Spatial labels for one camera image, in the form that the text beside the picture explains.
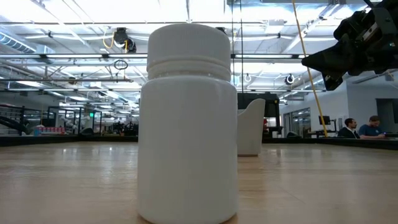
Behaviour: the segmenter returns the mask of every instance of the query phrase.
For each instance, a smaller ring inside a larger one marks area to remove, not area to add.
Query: man in blue shirt
[[[359,129],[358,133],[361,139],[384,139],[386,136],[379,128],[380,119],[378,116],[371,116],[369,124],[364,124]]]

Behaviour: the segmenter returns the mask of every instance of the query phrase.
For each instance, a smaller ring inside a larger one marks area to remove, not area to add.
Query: man in suit
[[[355,131],[356,129],[356,121],[353,118],[348,118],[344,121],[346,127],[343,127],[338,131],[339,137],[351,138],[351,139],[359,139],[359,134]]]

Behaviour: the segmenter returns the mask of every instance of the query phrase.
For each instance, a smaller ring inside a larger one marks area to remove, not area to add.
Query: desk
[[[329,134],[336,133],[336,131],[328,131],[327,133],[328,133],[328,136],[329,136]],[[312,136],[314,136],[314,135],[316,135],[317,138],[319,138],[320,136],[325,136],[325,133],[323,131],[312,131],[312,132],[309,132],[309,133],[306,134],[306,136],[307,137],[310,136],[310,138],[312,138]]]

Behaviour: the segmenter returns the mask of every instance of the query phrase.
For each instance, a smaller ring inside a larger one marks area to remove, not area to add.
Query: table surface
[[[0,148],[0,223],[147,223],[136,212],[131,142]],[[263,144],[238,158],[239,211],[227,223],[396,223],[398,153]]]

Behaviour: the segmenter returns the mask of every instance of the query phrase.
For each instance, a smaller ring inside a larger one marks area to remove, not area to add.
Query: yellow cable
[[[307,53],[306,53],[306,51],[305,51],[305,46],[304,46],[303,36],[302,36],[302,34],[301,34],[301,28],[300,28],[299,19],[297,18],[296,1],[295,1],[295,0],[292,0],[292,3],[293,3],[294,16],[295,16],[295,18],[296,18],[296,23],[297,23],[297,28],[298,28],[298,34],[300,35],[301,46],[302,46],[302,48],[303,48],[304,57],[307,57]],[[318,95],[317,95],[317,92],[315,91],[315,85],[313,84],[311,71],[310,71],[310,68],[308,68],[308,67],[307,67],[307,72],[308,72],[308,76],[310,77],[311,86],[312,86],[312,91],[313,91],[313,94],[314,94],[314,96],[315,96],[315,101],[317,102],[317,105],[318,105],[319,115],[321,116],[321,122],[322,122],[322,126],[323,126],[323,131],[325,132],[325,137],[327,138],[327,137],[328,137],[328,132],[327,132],[327,130],[326,130],[325,121],[323,120],[321,105],[319,104]]]
[[[127,41],[124,41],[124,53],[127,53]]]
[[[113,42],[114,42],[114,32],[113,32],[113,34],[112,34],[112,43],[111,43],[111,46],[108,46],[108,45],[106,45],[106,43],[105,43],[105,33],[104,33],[104,38],[102,39],[102,42],[104,43],[104,46],[105,46],[107,49],[111,49],[111,48],[113,47]]]

